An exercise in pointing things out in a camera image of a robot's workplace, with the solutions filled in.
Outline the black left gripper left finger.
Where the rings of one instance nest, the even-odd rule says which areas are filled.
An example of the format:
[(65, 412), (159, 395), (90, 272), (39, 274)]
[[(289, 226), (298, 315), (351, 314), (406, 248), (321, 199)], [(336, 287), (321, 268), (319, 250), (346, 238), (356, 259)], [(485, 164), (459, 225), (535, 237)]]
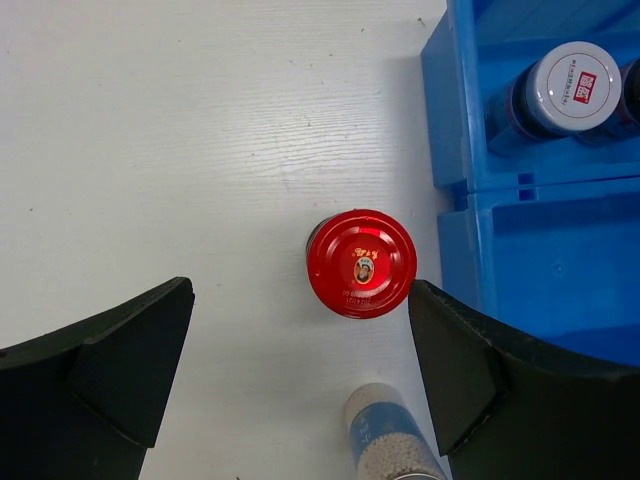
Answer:
[(157, 441), (195, 294), (173, 278), (1, 351), (4, 479), (136, 479)]

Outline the silver-lid spice bottle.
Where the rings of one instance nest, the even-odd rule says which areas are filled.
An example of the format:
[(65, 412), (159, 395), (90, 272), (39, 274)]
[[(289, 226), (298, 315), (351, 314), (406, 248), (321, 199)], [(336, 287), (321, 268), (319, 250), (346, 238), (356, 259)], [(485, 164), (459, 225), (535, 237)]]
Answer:
[(344, 406), (349, 445), (359, 479), (446, 477), (399, 392), (384, 383), (356, 389)]

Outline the red-lid sauce jar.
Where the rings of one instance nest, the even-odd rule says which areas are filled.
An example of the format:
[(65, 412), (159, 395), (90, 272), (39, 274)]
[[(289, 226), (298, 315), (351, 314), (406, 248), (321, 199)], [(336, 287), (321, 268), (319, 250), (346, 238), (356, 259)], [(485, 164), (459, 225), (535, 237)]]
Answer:
[(329, 216), (311, 231), (305, 249), (311, 289), (327, 308), (351, 319), (373, 319), (398, 307), (417, 274), (407, 230), (376, 210)]

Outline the grey-lid dark jar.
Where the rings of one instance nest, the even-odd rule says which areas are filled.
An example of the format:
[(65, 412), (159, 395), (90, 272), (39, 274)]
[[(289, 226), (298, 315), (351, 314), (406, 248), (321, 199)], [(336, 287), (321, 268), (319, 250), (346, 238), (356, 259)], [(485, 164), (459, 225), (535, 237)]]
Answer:
[(563, 43), (519, 73), (486, 103), (488, 142), (551, 141), (591, 130), (615, 110), (620, 69), (600, 46)]
[(639, 59), (621, 69), (622, 90), (613, 113), (600, 125), (577, 135), (590, 147), (601, 147), (639, 136)]

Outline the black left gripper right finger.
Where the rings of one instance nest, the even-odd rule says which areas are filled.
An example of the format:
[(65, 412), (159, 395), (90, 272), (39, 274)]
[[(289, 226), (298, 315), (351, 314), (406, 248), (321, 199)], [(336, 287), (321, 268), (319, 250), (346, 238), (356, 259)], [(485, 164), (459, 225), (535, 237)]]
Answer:
[(439, 453), (456, 479), (635, 479), (639, 329), (544, 340), (425, 280), (409, 317)]

